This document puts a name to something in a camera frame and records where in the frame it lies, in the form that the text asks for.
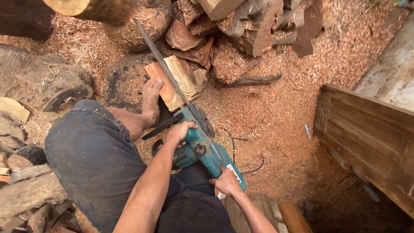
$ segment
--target teal chainsaw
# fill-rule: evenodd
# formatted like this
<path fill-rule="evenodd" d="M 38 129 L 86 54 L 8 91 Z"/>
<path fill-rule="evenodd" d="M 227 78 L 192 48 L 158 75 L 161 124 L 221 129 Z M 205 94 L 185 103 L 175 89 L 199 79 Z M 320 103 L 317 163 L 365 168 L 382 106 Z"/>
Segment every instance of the teal chainsaw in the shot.
<path fill-rule="evenodd" d="M 240 188 L 245 191 L 246 182 L 244 181 L 243 176 L 239 170 L 234 165 L 234 162 L 231 160 L 226 149 L 222 145 L 214 142 L 215 132 L 209 120 L 207 119 L 206 114 L 202 109 L 199 108 L 198 105 L 190 103 L 186 99 L 184 94 L 181 92 L 177 81 L 165 63 L 161 53 L 149 37 L 148 33 L 145 31 L 144 27 L 142 27 L 142 25 L 136 19 L 134 19 L 134 21 L 155 58 L 164 69 L 169 80 L 172 82 L 173 86 L 185 103 L 184 106 L 182 106 L 181 109 L 178 110 L 171 119 L 163 122 L 163 124 L 161 124 L 159 127 L 143 136 L 142 139 L 147 140 L 149 138 L 152 138 L 155 135 L 161 133 L 163 130 L 169 128 L 172 124 L 180 123 L 183 121 L 195 122 L 198 128 L 189 129 L 187 136 L 182 141 L 186 142 L 185 145 L 183 145 L 181 148 L 177 148 L 174 151 L 173 164 L 171 169 L 178 170 L 200 161 L 211 173 L 213 178 L 218 178 L 222 173 L 222 167 L 227 167 L 233 171 L 237 177 Z M 162 146 L 162 139 L 156 141 L 152 145 L 152 155 L 155 155 L 157 153 L 160 146 Z"/>

